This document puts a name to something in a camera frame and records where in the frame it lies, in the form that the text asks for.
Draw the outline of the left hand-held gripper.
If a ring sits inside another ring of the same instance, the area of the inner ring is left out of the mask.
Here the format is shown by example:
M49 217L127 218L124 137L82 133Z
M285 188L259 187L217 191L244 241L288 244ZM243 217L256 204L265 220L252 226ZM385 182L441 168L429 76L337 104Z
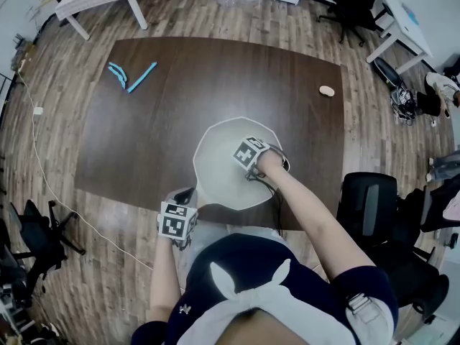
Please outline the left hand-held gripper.
M181 188L169 192L161 202L161 210L157 217L159 235L184 242L196 226L197 200L195 188Z

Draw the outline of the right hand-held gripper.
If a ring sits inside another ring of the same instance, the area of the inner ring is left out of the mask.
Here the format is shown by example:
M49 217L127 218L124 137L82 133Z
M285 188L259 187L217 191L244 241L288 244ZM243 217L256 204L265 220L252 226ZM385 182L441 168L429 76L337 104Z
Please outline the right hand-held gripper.
M266 143L256 137L244 138L233 154L233 159L245 171L249 172L256 168L259 156L268 150L278 153L282 159L282 166L286 171L290 170L290 163L285 153L274 144Z

